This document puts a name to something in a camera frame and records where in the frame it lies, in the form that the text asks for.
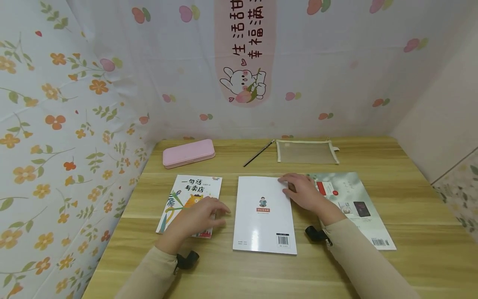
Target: beige sleeve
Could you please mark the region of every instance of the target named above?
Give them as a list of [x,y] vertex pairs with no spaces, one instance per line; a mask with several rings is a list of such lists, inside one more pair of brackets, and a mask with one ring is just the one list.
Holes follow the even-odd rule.
[[324,228],[334,258],[362,299],[419,299],[420,296],[349,219]]
[[116,299],[159,299],[171,286],[176,256],[153,247],[116,294]]

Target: book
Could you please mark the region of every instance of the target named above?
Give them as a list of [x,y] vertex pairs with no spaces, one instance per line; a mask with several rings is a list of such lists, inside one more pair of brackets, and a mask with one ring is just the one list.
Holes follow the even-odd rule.
[[[221,183],[221,177],[177,175],[173,189],[171,189],[163,214],[161,215],[161,220],[156,228],[156,232],[163,233],[182,209],[192,207],[204,197],[210,196],[219,198]],[[211,236],[212,227],[193,235],[193,237],[209,239]]]
[[378,250],[397,250],[356,172],[310,173],[316,188],[354,222]]
[[287,184],[277,177],[239,177],[233,250],[296,255]]

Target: illustrated book cover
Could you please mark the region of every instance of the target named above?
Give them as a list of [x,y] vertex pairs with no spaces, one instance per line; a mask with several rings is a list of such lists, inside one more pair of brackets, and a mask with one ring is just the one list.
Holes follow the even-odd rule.
[[[192,207],[204,197],[219,198],[221,183],[221,177],[177,175],[156,232],[163,233],[182,209]],[[211,235],[212,228],[197,233],[193,237],[211,238]]]

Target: magazine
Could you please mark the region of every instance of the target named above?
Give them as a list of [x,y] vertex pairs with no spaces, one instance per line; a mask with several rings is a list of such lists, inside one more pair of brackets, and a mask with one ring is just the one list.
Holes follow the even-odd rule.
[[397,250],[356,172],[310,173],[316,188],[352,220],[378,250]]

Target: white wall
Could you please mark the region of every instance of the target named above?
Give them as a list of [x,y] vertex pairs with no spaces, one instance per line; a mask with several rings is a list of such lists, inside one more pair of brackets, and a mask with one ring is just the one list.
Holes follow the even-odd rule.
[[451,34],[447,63],[392,132],[430,182],[478,146],[477,4]]

